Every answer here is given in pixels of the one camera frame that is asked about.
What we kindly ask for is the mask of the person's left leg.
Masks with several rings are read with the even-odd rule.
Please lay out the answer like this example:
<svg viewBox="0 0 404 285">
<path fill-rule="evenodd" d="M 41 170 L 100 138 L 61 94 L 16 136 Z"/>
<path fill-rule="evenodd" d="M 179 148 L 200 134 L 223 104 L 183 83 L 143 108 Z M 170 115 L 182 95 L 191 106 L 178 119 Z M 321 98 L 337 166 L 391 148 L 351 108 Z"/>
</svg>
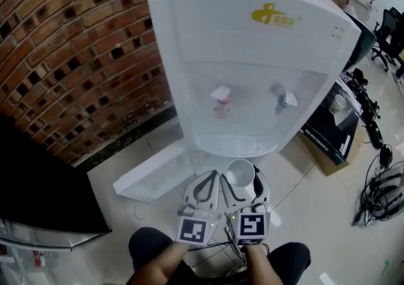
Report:
<svg viewBox="0 0 404 285">
<path fill-rule="evenodd" d="M 131 236 L 128 245 L 132 263 L 133 263 L 133 257 L 138 257 L 139 254 L 142 254 L 143 252 L 148 252 L 149 250 L 155 247 L 165 248 L 172 242 L 174 241 L 169 236 L 159 231 L 158 229 L 151 227 L 140 228 Z M 184 284 L 180 283 L 175 285 L 191 285 L 192 282 L 193 281 L 186 281 Z"/>
</svg>

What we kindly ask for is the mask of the person's left forearm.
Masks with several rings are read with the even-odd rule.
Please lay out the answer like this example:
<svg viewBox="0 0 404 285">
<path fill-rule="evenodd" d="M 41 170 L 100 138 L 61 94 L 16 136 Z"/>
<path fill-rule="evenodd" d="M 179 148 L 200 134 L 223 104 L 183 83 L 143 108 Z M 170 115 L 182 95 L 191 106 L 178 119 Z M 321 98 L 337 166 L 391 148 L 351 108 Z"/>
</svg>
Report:
<svg viewBox="0 0 404 285">
<path fill-rule="evenodd" d="M 183 261 L 191 247 L 172 242 L 165 248 L 155 247 L 133 257 L 134 274 L 126 285 L 175 285 L 194 281 L 197 277 Z"/>
</svg>

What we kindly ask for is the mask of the person's right leg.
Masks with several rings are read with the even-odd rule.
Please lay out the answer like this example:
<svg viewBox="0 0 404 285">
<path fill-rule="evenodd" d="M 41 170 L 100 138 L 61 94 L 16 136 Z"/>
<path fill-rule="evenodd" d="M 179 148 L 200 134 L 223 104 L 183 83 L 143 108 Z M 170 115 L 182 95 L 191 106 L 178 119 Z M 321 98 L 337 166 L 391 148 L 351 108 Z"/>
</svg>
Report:
<svg viewBox="0 0 404 285">
<path fill-rule="evenodd" d="M 309 248 L 300 242 L 289 242 L 272 250 L 267 258 L 283 285 L 297 285 L 311 264 Z"/>
</svg>

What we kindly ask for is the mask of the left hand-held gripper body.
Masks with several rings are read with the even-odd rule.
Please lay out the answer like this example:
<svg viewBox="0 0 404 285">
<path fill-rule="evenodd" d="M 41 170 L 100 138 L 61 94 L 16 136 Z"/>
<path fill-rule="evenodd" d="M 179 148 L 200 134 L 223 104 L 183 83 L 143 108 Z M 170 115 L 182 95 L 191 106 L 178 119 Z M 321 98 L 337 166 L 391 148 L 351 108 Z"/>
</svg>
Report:
<svg viewBox="0 0 404 285">
<path fill-rule="evenodd" d="M 182 203 L 177 212 L 176 241 L 188 245 L 207 245 L 218 226 L 220 214 L 192 204 Z"/>
</svg>

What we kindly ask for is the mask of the black product box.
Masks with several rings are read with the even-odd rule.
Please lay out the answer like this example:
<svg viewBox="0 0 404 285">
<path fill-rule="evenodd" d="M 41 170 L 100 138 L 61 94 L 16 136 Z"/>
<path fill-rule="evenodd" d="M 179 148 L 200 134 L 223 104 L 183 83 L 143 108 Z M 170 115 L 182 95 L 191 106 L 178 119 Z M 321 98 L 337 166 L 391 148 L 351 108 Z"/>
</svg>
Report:
<svg viewBox="0 0 404 285">
<path fill-rule="evenodd" d="M 333 115 L 329 107 L 337 94 L 345 97 L 347 106 Z M 360 115 L 362 106 L 340 76 L 299 132 L 337 165 L 348 156 Z"/>
</svg>

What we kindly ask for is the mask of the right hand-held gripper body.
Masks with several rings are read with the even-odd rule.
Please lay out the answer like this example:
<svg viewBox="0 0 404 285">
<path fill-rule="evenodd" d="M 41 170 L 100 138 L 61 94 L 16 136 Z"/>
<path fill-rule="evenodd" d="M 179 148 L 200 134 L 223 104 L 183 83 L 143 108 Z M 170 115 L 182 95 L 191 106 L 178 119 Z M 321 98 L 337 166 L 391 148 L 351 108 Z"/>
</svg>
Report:
<svg viewBox="0 0 404 285">
<path fill-rule="evenodd" d="M 268 236 L 270 213 L 263 203 L 226 212 L 227 228 L 235 246 L 259 245 Z"/>
</svg>

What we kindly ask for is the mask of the red water tap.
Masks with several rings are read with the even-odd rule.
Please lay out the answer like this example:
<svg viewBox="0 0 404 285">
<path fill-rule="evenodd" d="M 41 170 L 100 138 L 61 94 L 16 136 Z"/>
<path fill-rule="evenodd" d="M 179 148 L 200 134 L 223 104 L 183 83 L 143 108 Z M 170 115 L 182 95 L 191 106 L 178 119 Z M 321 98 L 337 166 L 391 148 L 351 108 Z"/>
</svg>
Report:
<svg viewBox="0 0 404 285">
<path fill-rule="evenodd" d="M 232 102 L 231 89 L 221 85 L 210 96 L 216 101 L 216 105 L 213 108 L 215 117 L 219 119 L 226 118 L 230 112 L 230 104 Z"/>
</svg>

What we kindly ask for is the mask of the person's right forearm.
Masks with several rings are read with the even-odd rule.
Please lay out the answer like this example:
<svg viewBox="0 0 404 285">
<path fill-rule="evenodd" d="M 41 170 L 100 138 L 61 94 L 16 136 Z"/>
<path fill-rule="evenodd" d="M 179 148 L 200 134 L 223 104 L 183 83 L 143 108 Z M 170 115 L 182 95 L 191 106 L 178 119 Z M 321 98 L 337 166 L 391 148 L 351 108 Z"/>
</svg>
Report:
<svg viewBox="0 0 404 285">
<path fill-rule="evenodd" d="M 250 285 L 283 285 L 261 245 L 244 247 Z"/>
</svg>

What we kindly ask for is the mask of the white water dispenser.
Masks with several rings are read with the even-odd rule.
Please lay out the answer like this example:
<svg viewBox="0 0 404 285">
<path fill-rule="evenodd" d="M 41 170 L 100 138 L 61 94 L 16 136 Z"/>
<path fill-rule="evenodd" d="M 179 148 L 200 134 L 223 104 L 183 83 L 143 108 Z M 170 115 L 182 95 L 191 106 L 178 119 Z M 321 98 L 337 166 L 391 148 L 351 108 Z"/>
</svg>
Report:
<svg viewBox="0 0 404 285">
<path fill-rule="evenodd" d="M 225 173 L 235 159 L 280 151 L 306 123 L 347 64 L 361 31 L 332 0 L 148 0 L 183 137 L 114 183 L 151 202 L 193 175 Z M 297 107 L 275 115 L 271 85 Z M 231 89 L 215 117 L 210 94 Z"/>
</svg>

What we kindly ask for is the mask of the blue water tap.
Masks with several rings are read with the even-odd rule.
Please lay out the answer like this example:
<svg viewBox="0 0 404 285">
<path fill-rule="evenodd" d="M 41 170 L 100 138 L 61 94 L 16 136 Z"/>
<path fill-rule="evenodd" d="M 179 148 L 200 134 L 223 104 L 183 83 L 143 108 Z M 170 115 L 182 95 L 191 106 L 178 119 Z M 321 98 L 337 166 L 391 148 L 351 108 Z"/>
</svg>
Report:
<svg viewBox="0 0 404 285">
<path fill-rule="evenodd" d="M 272 84 L 270 91 L 276 99 L 275 115 L 279 116 L 285 109 L 298 106 L 295 94 L 287 91 L 281 83 Z"/>
</svg>

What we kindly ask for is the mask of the plain cardboard box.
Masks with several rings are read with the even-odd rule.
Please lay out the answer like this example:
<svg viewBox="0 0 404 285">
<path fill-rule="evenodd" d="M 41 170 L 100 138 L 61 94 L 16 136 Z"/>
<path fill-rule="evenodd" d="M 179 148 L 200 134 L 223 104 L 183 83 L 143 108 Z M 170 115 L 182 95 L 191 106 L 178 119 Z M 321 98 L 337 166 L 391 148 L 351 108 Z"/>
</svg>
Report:
<svg viewBox="0 0 404 285">
<path fill-rule="evenodd" d="M 362 141 L 357 141 L 354 140 L 350 151 L 348 153 L 347 158 L 339 163 L 339 164 L 335 164 L 326 154 L 319 152 L 316 155 L 316 161 L 320 167 L 320 169 L 322 169 L 323 173 L 326 176 L 330 176 L 344 168 L 346 168 L 347 166 L 351 165 L 354 162 L 354 159 L 356 158 L 356 156 L 358 155 L 360 149 L 362 146 Z"/>
</svg>

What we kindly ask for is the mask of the black office chair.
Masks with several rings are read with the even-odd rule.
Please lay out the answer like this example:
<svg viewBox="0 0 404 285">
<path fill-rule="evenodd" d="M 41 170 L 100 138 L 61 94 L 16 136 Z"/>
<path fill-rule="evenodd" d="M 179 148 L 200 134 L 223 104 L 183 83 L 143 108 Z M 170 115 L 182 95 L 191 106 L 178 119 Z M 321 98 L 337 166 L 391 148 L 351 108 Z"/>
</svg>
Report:
<svg viewBox="0 0 404 285">
<path fill-rule="evenodd" d="M 372 48 L 372 57 L 380 58 L 384 64 L 384 72 L 388 72 L 388 62 L 393 63 L 404 49 L 404 13 L 397 9 L 385 9 L 383 11 L 382 23 L 376 23 L 374 34 L 377 47 Z"/>
</svg>

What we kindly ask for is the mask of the white metal rack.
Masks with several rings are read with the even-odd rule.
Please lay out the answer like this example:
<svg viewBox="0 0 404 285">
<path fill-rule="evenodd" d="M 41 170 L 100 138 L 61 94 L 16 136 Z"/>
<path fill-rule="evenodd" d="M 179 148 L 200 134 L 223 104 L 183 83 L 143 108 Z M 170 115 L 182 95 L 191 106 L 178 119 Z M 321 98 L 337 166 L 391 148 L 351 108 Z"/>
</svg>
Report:
<svg viewBox="0 0 404 285">
<path fill-rule="evenodd" d="M 68 285 L 61 270 L 61 255 L 73 248 L 71 244 L 0 238 L 0 262 L 21 276 L 21 285 Z"/>
</svg>

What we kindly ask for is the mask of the tree print paper cup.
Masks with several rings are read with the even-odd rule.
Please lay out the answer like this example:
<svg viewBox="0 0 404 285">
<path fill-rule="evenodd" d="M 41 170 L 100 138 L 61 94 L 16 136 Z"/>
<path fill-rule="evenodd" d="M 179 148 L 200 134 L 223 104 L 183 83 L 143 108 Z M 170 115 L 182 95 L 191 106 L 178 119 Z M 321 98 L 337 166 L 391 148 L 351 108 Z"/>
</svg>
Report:
<svg viewBox="0 0 404 285">
<path fill-rule="evenodd" d="M 235 192 L 243 198 L 254 199 L 256 193 L 254 191 L 255 170 L 253 164 L 245 159 L 236 159 L 229 163 L 226 174 L 228 183 Z"/>
</svg>

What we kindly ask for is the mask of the black glass front appliance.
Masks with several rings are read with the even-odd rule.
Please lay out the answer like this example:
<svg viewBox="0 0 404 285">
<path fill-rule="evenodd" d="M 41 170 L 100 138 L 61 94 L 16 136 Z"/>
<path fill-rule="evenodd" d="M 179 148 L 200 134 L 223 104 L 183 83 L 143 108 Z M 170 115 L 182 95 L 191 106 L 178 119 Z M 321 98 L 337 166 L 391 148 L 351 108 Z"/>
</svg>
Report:
<svg viewBox="0 0 404 285">
<path fill-rule="evenodd" d="M 0 244 L 71 250 L 111 231 L 88 175 L 0 115 Z"/>
</svg>

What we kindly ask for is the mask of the white toilet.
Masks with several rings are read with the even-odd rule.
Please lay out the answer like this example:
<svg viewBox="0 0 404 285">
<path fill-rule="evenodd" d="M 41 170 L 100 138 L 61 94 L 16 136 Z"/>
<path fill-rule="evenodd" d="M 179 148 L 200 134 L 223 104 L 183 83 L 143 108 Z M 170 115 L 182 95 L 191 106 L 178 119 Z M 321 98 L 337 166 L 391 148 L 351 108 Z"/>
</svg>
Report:
<svg viewBox="0 0 404 285">
<path fill-rule="evenodd" d="M 366 23 L 369 20 L 372 12 L 372 6 L 370 4 L 367 4 L 362 0 L 348 0 L 347 5 L 354 9 L 357 18 L 361 22 Z"/>
</svg>

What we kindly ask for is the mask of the person's leg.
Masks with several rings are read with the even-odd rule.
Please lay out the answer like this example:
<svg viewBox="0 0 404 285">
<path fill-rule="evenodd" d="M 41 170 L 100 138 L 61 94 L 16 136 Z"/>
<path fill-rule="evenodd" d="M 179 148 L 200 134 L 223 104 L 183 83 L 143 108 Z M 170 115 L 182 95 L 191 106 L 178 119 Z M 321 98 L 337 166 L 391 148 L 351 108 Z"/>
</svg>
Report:
<svg viewBox="0 0 404 285">
<path fill-rule="evenodd" d="M 133 263 L 133 257 L 138 257 L 139 254 L 142 254 L 143 252 L 148 252 L 149 250 L 155 247 L 165 248 L 172 242 L 174 241 L 169 236 L 159 231 L 158 229 L 151 227 L 140 228 L 131 236 L 128 245 L 132 263 Z M 192 282 L 193 281 L 186 281 L 184 284 L 180 283 L 175 285 L 191 285 Z"/>
<path fill-rule="evenodd" d="M 272 250 L 267 258 L 283 285 L 297 285 L 311 264 L 309 248 L 300 242 L 289 242 Z"/>
</svg>

